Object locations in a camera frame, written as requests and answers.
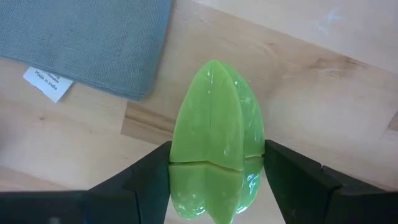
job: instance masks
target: care label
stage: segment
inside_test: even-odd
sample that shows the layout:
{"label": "care label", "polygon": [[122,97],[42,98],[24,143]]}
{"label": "care label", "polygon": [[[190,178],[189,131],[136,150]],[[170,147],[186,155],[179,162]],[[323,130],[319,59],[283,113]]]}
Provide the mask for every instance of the care label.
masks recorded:
{"label": "care label", "polygon": [[24,74],[24,78],[54,101],[54,103],[58,102],[73,83],[71,80],[34,67],[28,68]]}

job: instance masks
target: gray towel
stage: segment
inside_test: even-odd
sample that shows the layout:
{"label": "gray towel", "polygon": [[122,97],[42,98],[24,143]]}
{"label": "gray towel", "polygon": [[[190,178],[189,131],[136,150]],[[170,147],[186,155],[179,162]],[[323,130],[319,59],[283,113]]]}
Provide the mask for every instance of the gray towel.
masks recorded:
{"label": "gray towel", "polygon": [[0,0],[0,57],[140,100],[151,91],[171,0]]}

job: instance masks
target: white fabric tag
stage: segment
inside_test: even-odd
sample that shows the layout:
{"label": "white fabric tag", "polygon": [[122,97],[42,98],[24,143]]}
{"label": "white fabric tag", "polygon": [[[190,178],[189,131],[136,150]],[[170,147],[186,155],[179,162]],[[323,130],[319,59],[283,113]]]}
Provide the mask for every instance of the white fabric tag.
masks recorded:
{"label": "white fabric tag", "polygon": [[34,67],[28,68],[24,74],[24,78],[54,101],[54,103],[58,102],[73,83],[71,80]]}

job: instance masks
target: green plastic piece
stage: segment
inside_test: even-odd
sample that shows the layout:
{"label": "green plastic piece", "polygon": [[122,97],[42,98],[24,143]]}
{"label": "green plastic piece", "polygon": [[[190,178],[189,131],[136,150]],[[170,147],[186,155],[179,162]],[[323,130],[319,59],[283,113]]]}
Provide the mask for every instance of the green plastic piece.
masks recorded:
{"label": "green plastic piece", "polygon": [[174,208],[186,219],[208,212],[230,224],[259,189],[264,126],[249,85],[233,68],[210,61],[182,103],[170,152]]}

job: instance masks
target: wooden table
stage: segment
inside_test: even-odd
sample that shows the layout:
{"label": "wooden table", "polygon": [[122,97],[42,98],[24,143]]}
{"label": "wooden table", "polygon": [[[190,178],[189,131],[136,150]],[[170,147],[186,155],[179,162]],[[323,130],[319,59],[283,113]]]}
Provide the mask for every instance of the wooden table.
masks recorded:
{"label": "wooden table", "polygon": [[[239,1],[231,2],[175,1],[154,92],[142,103],[76,83],[54,104],[22,78],[27,65],[0,60],[0,190],[88,189],[117,174],[171,139],[189,83],[211,59],[232,65],[251,85],[267,138],[398,189],[396,65],[383,67],[373,55],[361,60],[358,46],[342,52],[326,40],[312,41],[339,54],[292,37],[282,26],[286,18],[277,30],[275,21],[248,14],[258,1],[239,10],[232,7]],[[265,221],[283,223],[264,176],[256,201],[234,223]],[[187,222],[169,206],[166,223],[212,220]]]}

